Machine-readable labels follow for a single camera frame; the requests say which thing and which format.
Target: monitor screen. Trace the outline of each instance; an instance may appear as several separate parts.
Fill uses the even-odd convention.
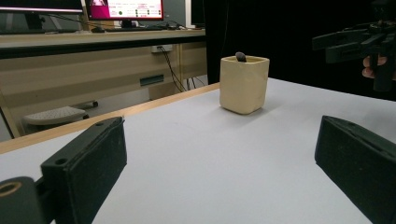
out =
[[[42,29],[41,14],[82,15],[81,0],[0,0],[0,13],[24,14],[29,29]]]
[[[163,21],[163,0],[85,0],[90,21]]]
[[[0,12],[82,14],[81,0],[1,0]]]
[[[191,0],[191,25],[205,27],[204,0]]]

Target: white table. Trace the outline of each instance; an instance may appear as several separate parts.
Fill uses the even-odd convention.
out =
[[[240,116],[210,91],[125,118],[128,164],[93,223],[371,223],[316,165],[323,115],[396,140],[396,103],[269,79]],[[80,132],[0,155],[0,180],[39,165]]]

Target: robotic arm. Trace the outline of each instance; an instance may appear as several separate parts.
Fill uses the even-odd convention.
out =
[[[0,182],[2,224],[91,224],[127,163],[122,117],[93,124],[41,164]]]
[[[375,71],[374,90],[390,91],[395,71],[396,0],[375,0],[372,8],[377,22],[314,37],[312,48],[326,50],[326,63],[370,56],[370,66]],[[387,62],[377,66],[378,55],[388,57]]]

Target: wooden desk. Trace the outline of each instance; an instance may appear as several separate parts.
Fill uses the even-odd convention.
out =
[[[247,116],[219,106],[217,84],[122,110],[128,164],[93,223],[371,223],[316,165],[319,125],[334,116],[396,142],[394,111],[273,78]],[[0,155],[0,179],[38,179],[41,162],[94,120],[11,140],[20,149]]]
[[[151,46],[173,45],[168,56],[179,80],[206,74],[205,31],[6,35],[0,42],[0,106],[15,137],[25,135],[23,116],[173,83]]]

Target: power strip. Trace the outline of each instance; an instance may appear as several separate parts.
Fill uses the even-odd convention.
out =
[[[172,49],[173,49],[173,45],[156,45],[151,47],[151,53],[163,52],[163,50],[172,51]]]

